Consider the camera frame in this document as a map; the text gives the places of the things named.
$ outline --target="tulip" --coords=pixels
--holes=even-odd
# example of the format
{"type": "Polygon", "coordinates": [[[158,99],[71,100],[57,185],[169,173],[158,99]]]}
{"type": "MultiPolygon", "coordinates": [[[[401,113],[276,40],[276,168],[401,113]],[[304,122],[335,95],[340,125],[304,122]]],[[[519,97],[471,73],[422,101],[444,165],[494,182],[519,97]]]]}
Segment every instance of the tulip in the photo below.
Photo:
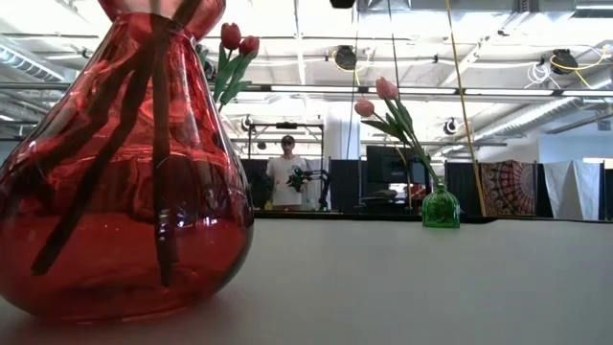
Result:
{"type": "Polygon", "coordinates": [[[375,105],[369,100],[359,100],[353,107],[355,112],[358,113],[363,118],[368,118],[375,113],[375,105]]]}
{"type": "Polygon", "coordinates": [[[376,80],[376,94],[381,100],[392,100],[398,97],[398,89],[392,83],[381,77],[376,80]]]}
{"type": "Polygon", "coordinates": [[[224,23],[221,26],[221,44],[228,50],[236,50],[240,46],[240,29],[235,23],[224,23]]]}
{"type": "Polygon", "coordinates": [[[251,53],[255,53],[255,56],[257,56],[260,51],[260,39],[251,35],[247,36],[240,43],[238,50],[244,56],[248,56],[251,53]]]}

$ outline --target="person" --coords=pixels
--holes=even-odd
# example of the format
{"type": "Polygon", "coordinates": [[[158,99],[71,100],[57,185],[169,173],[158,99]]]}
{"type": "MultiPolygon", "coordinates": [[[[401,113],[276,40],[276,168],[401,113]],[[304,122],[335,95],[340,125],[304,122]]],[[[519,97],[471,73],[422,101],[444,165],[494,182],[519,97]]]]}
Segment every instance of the person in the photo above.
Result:
{"type": "Polygon", "coordinates": [[[296,140],[291,135],[285,135],[281,139],[281,148],[284,154],[268,161],[266,174],[274,181],[273,210],[297,211],[302,206],[302,193],[296,192],[294,187],[287,185],[289,177],[294,174],[296,168],[303,171],[307,169],[307,162],[293,153],[295,147],[296,140]]]}

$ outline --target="red glass vase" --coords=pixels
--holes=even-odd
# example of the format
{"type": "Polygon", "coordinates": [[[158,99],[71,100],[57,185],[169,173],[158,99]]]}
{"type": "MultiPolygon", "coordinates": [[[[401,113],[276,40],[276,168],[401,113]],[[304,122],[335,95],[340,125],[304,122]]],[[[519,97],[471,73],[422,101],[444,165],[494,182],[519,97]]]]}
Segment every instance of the red glass vase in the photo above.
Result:
{"type": "Polygon", "coordinates": [[[194,50],[222,0],[101,0],[114,24],[0,172],[0,294],[55,320],[146,317],[211,296],[253,210],[194,50]]]}

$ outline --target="table surface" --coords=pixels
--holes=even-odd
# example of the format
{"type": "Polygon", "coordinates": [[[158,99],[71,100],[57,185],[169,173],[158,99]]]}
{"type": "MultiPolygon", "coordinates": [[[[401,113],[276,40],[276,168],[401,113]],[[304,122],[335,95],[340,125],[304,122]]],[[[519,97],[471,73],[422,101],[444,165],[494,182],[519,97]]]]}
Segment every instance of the table surface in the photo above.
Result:
{"type": "Polygon", "coordinates": [[[2,345],[611,344],[613,225],[259,219],[212,300],[144,322],[49,325],[0,299],[2,345]]]}

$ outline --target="patterned tapestry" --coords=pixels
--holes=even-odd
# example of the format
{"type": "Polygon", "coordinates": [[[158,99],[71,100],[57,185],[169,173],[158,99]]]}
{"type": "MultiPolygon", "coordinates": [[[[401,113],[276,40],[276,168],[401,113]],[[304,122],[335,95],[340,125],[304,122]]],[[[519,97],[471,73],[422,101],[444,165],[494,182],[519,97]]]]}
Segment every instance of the patterned tapestry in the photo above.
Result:
{"type": "Polygon", "coordinates": [[[508,160],[480,166],[489,217],[534,216],[534,164],[508,160]]]}

